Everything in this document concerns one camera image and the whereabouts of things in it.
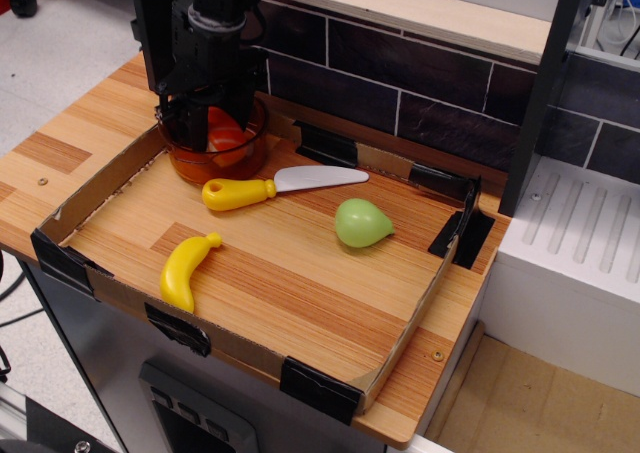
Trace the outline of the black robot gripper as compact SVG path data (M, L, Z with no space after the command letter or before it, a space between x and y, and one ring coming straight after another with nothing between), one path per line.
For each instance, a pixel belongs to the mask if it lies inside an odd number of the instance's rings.
M155 91L193 102L179 101L175 108L172 138L181 148L207 151L206 105L220 107L242 130L248 125L255 91L264 80L266 54L242 46L246 9L239 6L231 13L224 18L215 10L198 9L195 0L172 3L173 65L160 75Z

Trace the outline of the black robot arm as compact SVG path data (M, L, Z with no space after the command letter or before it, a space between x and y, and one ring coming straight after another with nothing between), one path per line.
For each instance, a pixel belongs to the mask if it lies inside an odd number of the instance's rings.
M173 0L170 46L174 64L159 81L159 122L169 138L194 152L208 150L209 109L218 107L246 127L255 92L266 85L267 53L242 38L261 0Z

